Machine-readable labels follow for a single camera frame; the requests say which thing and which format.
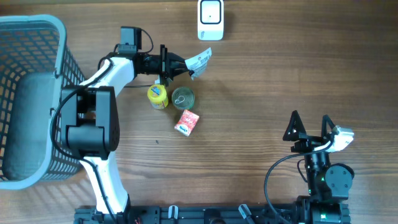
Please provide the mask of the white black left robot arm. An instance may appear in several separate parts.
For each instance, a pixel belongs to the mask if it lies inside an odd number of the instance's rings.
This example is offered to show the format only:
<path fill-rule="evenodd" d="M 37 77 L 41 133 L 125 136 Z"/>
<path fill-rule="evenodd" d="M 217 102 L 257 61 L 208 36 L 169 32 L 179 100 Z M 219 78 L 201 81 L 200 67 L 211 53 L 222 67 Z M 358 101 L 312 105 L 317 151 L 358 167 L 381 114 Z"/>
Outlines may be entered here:
<path fill-rule="evenodd" d="M 118 44 L 89 80 L 62 91 L 53 116 L 61 119 L 61 144 L 66 156 L 83 165 L 96 196 L 94 208 L 76 210 L 75 222 L 128 223 L 131 204 L 115 153 L 120 139 L 116 97 L 138 74 L 158 75 L 166 85 L 185 72 L 194 74 L 184 58 L 164 45 L 152 55 L 139 45 Z"/>

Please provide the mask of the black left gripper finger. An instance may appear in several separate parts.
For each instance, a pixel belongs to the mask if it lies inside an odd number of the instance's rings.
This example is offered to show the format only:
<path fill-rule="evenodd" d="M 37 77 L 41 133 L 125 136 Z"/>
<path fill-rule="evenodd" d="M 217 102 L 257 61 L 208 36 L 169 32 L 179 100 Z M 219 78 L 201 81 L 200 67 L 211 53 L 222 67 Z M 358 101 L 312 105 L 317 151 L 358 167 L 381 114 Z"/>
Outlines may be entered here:
<path fill-rule="evenodd" d="M 169 78 L 174 78 L 178 75 L 181 75 L 185 72 L 189 72 L 190 70 L 184 66 L 184 67 L 170 67 L 169 69 Z"/>
<path fill-rule="evenodd" d="M 185 59 L 175 53 L 168 52 L 167 58 L 172 66 L 177 66 L 177 65 L 186 66 Z"/>

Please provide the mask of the yellow lidded jar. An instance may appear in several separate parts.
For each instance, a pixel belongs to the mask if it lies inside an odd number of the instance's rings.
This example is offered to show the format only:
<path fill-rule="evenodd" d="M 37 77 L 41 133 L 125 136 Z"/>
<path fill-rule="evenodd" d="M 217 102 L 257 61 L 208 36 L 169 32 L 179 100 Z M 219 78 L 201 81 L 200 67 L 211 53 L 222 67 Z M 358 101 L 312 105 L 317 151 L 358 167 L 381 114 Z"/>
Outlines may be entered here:
<path fill-rule="evenodd" d="M 147 97 L 151 105 L 157 110 L 162 110 L 169 104 L 167 90 L 164 85 L 151 85 L 147 91 Z"/>

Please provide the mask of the dark snack packet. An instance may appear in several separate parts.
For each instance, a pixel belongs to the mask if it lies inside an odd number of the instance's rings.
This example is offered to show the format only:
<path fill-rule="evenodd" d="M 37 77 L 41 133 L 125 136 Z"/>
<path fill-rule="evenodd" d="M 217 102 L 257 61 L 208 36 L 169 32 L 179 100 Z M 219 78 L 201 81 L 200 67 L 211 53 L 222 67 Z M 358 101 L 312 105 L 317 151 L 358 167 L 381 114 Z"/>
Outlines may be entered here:
<path fill-rule="evenodd" d="M 186 59 L 185 65 L 189 70 L 189 74 L 192 80 L 201 76 L 207 68 L 208 61 L 212 56 L 211 47 L 204 50 L 202 53 Z"/>

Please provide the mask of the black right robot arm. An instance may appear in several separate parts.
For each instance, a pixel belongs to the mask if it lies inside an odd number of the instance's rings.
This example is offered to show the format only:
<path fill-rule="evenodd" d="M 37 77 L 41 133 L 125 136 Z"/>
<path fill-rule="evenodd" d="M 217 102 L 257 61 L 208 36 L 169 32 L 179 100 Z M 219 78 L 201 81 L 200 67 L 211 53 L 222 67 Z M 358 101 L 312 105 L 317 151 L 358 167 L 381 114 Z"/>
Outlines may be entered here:
<path fill-rule="evenodd" d="M 302 156 L 308 195 L 299 196 L 283 215 L 291 223 L 348 223 L 347 206 L 354 171 L 343 163 L 332 164 L 330 154 L 344 150 L 354 140 L 350 128 L 335 125 L 329 116 L 322 118 L 320 136 L 307 134 L 297 111 L 293 111 L 282 138 L 292 141 L 291 152 Z"/>

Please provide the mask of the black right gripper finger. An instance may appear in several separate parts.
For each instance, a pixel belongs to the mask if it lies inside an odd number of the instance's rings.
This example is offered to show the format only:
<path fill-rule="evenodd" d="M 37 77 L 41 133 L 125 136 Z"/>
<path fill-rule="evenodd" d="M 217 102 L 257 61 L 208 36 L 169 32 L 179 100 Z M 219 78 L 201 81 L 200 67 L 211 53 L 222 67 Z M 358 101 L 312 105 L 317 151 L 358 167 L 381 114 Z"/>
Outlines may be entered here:
<path fill-rule="evenodd" d="M 307 138 L 307 132 L 297 110 L 293 111 L 283 141 L 299 141 Z"/>
<path fill-rule="evenodd" d="M 330 117 L 327 114 L 323 115 L 323 117 L 322 117 L 321 136 L 322 137 L 326 137 L 326 135 L 328 134 L 328 128 L 330 128 L 332 130 L 334 127 L 335 127 L 335 124 L 330 119 Z"/>

